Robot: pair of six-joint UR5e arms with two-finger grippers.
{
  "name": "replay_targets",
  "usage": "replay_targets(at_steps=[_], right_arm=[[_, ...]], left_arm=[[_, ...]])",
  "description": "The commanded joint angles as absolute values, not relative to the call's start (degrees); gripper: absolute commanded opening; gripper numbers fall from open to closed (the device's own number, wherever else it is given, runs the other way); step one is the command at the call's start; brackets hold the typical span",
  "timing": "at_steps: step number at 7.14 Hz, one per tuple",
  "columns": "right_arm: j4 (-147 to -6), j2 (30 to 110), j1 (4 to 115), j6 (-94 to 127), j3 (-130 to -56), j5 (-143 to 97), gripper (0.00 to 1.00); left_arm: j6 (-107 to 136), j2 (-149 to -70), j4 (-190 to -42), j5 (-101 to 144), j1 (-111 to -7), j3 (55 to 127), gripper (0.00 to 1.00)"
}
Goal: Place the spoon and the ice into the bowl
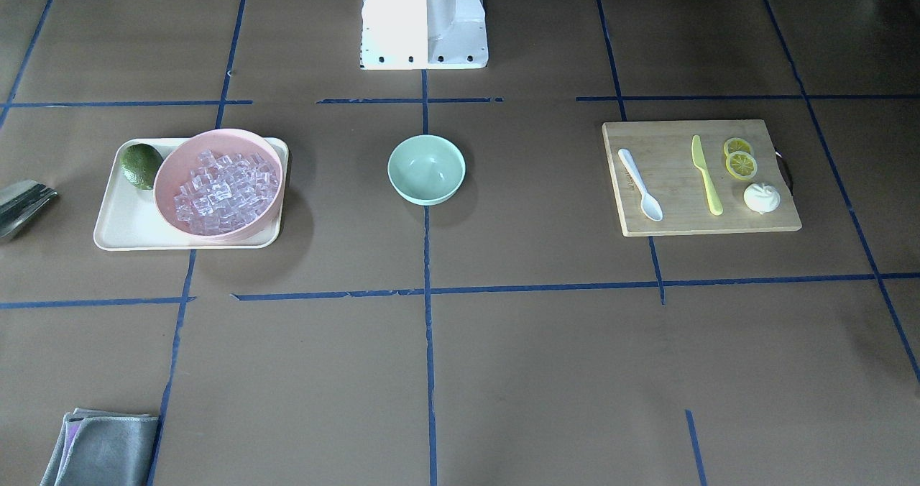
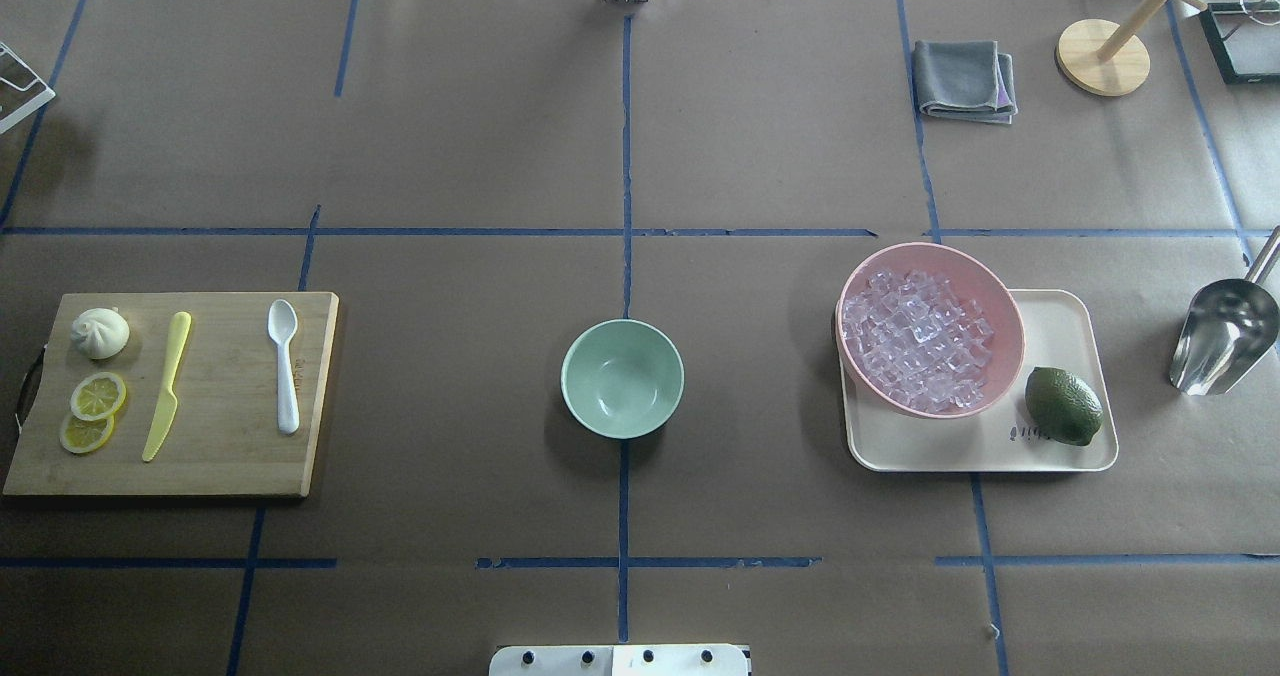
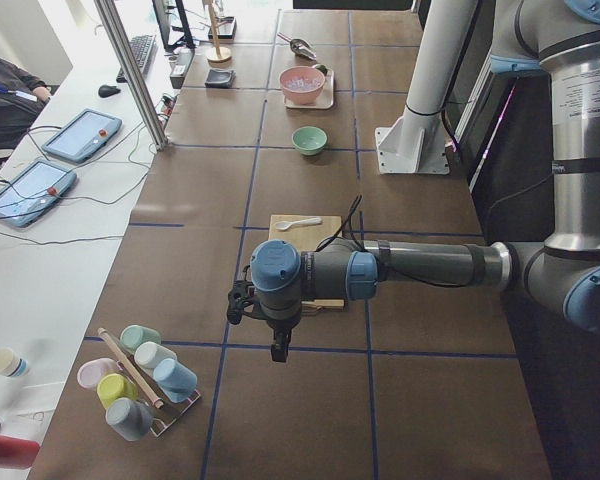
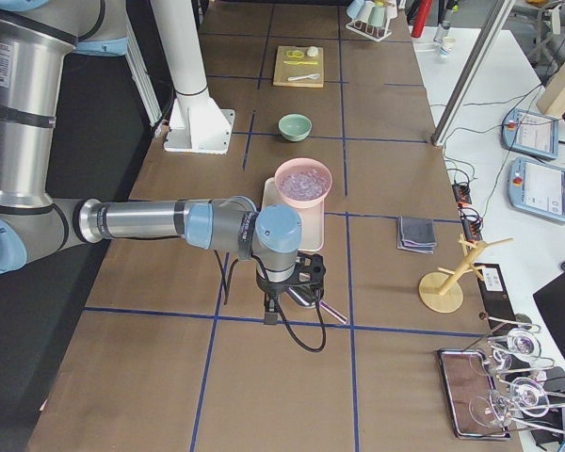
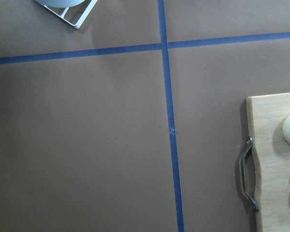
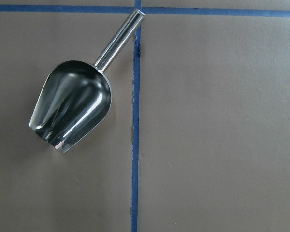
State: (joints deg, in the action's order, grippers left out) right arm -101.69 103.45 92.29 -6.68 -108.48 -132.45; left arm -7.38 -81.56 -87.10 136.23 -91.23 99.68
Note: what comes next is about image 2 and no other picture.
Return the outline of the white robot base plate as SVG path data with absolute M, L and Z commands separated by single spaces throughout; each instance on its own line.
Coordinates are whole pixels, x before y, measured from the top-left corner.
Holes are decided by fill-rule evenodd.
M 489 675 L 751 675 L 749 649 L 727 643 L 502 647 Z

